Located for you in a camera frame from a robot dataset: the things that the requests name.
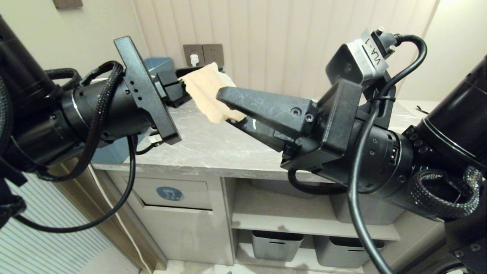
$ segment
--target power socket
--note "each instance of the power socket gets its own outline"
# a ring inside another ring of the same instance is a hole
[[[186,65],[191,67],[191,60],[189,57],[191,54],[198,55],[200,61],[196,64],[197,66],[204,66],[205,63],[205,55],[203,54],[203,46],[202,45],[183,45],[184,49],[184,56],[186,58]]]
[[[204,44],[203,54],[205,56],[205,64],[217,63],[218,67],[223,67],[225,61],[223,58],[222,44]]]

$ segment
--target cabinet drawer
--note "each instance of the cabinet drawer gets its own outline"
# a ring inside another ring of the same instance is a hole
[[[146,205],[211,210],[205,181],[136,177],[133,190]]]

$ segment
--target white plug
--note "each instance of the white plug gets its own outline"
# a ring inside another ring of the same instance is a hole
[[[197,54],[191,54],[189,56],[189,61],[191,62],[191,66],[195,67],[196,64],[200,62],[200,58]]]

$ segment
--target marble countertop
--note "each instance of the marble countertop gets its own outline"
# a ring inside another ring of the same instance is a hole
[[[390,130],[402,132],[420,121],[422,113],[412,105],[400,100],[394,104]],[[211,123],[194,101],[169,112],[183,140],[137,156],[138,172],[287,180],[287,171],[280,167],[280,153],[226,122]],[[139,150],[148,143],[143,140]],[[93,166],[100,170],[129,170],[128,159],[121,164],[94,163]],[[323,181],[308,172],[298,172],[297,177],[303,181]]]

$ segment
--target floor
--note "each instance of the floor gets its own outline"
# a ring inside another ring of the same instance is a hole
[[[153,274],[327,274],[306,270],[270,268],[252,265],[226,266],[218,264],[195,263],[170,260],[166,271],[156,270]]]

